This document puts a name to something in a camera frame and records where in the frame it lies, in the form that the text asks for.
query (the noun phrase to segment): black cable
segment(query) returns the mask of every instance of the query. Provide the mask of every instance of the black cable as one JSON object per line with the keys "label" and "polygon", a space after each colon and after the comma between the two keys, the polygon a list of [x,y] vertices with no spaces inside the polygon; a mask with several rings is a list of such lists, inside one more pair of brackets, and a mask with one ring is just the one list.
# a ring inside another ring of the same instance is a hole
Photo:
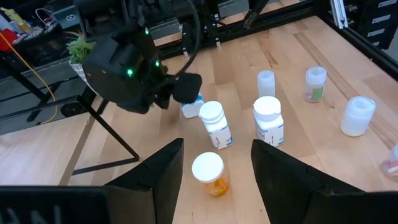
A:
{"label": "black cable", "polygon": [[175,74],[176,77],[181,75],[181,73],[185,72],[189,68],[189,66],[192,64],[193,60],[197,56],[199,48],[200,48],[200,44],[201,44],[201,26],[200,26],[199,15],[198,15],[198,13],[197,13],[197,11],[195,9],[195,6],[192,3],[193,0],[192,1],[191,0],[186,0],[186,1],[187,1],[188,6],[190,7],[190,9],[192,10],[193,18],[195,20],[195,26],[196,26],[196,31],[197,31],[197,33],[196,33],[197,39],[196,39],[195,46],[193,48],[193,52],[192,52],[191,57],[186,62],[186,64],[181,68],[181,70]]}

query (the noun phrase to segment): white pill bottle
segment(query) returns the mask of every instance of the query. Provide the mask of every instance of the white pill bottle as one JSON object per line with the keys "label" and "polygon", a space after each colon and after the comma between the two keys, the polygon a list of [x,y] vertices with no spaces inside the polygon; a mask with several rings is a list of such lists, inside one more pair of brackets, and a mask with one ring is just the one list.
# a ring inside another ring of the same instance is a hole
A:
{"label": "white pill bottle", "polygon": [[221,103],[209,101],[199,110],[199,117],[209,132],[211,141],[216,149],[223,149],[232,145],[231,131],[225,118]]}
{"label": "white pill bottle", "polygon": [[284,120],[280,101],[273,96],[260,97],[254,102],[253,112],[257,139],[275,147],[283,144]]}

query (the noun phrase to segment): small white container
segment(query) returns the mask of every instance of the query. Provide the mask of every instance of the small white container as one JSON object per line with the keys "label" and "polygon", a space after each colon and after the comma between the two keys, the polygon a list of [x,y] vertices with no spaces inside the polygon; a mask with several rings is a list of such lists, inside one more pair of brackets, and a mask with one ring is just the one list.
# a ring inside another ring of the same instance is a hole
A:
{"label": "small white container", "polygon": [[261,71],[257,76],[257,87],[259,89],[259,97],[273,96],[275,97],[275,74],[271,70]]}
{"label": "small white container", "polygon": [[199,117],[209,132],[211,141],[216,149],[223,149],[232,145],[233,140],[225,118],[223,106],[217,101],[205,103],[199,110]]}
{"label": "small white container", "polygon": [[390,151],[380,168],[388,178],[398,182],[398,144]]}
{"label": "small white container", "polygon": [[376,103],[365,96],[355,96],[350,99],[340,124],[341,131],[351,137],[365,133],[372,120]]}
{"label": "small white container", "polygon": [[198,98],[193,103],[182,103],[181,110],[182,114],[186,118],[194,118],[199,115],[200,108],[205,104],[203,97],[199,93]]}
{"label": "small white container", "polygon": [[305,76],[305,100],[318,102],[323,97],[326,82],[326,69],[316,66],[309,68]]}
{"label": "small white container", "polygon": [[280,112],[280,101],[273,96],[263,96],[254,102],[257,139],[275,147],[284,143],[284,120]]}

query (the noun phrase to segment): clear plastic container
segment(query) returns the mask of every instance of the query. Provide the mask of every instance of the clear plastic container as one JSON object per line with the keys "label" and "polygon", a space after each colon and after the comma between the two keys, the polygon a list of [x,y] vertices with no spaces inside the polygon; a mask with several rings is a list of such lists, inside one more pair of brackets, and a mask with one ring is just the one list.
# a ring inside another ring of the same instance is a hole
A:
{"label": "clear plastic container", "polygon": [[351,137],[361,136],[372,120],[376,103],[365,96],[355,96],[349,100],[340,124],[341,131]]}
{"label": "clear plastic container", "polygon": [[263,96],[275,97],[275,74],[271,70],[261,71],[257,76],[259,98]]}
{"label": "clear plastic container", "polygon": [[193,161],[192,174],[214,197],[224,195],[229,189],[229,181],[224,173],[224,162],[214,152],[200,154]]}
{"label": "clear plastic container", "polygon": [[388,158],[383,161],[380,168],[388,178],[398,182],[398,145],[390,151]]}
{"label": "clear plastic container", "polygon": [[318,102],[323,97],[327,71],[323,67],[312,67],[305,76],[305,100],[311,103]]}

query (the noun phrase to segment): orange pill bottle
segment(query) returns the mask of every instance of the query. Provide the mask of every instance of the orange pill bottle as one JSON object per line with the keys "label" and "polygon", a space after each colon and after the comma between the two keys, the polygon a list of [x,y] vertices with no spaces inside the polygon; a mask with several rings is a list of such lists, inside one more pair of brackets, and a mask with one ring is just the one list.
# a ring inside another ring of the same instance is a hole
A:
{"label": "orange pill bottle", "polygon": [[229,181],[224,174],[224,162],[214,152],[200,154],[193,161],[192,173],[214,197],[224,195],[229,189]]}

